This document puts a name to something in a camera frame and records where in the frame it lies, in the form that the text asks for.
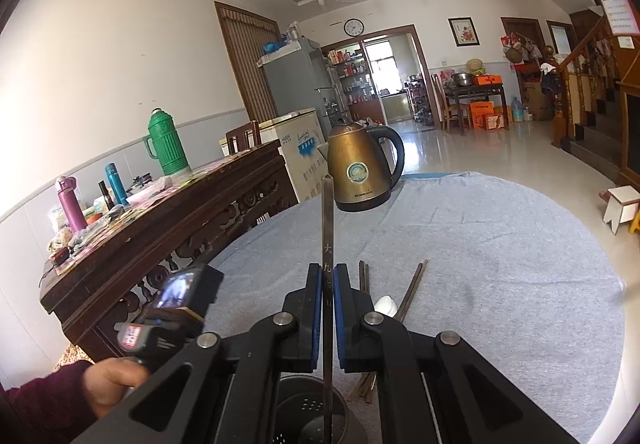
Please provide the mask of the left hand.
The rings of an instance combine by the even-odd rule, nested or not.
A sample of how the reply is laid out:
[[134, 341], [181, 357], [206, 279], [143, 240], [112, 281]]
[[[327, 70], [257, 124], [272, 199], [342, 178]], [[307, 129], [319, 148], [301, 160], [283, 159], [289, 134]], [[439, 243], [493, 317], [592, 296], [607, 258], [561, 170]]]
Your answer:
[[129, 390], [151, 377], [148, 368], [129, 358], [109, 358], [91, 365], [82, 375], [85, 399], [92, 412], [102, 418]]

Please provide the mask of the maroon left sleeve forearm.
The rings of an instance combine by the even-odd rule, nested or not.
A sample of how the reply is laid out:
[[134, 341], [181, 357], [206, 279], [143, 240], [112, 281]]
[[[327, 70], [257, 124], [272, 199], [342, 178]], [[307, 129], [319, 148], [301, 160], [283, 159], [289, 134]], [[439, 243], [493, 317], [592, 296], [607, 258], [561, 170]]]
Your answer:
[[19, 388], [1, 388], [2, 443], [70, 443], [96, 422], [79, 360]]

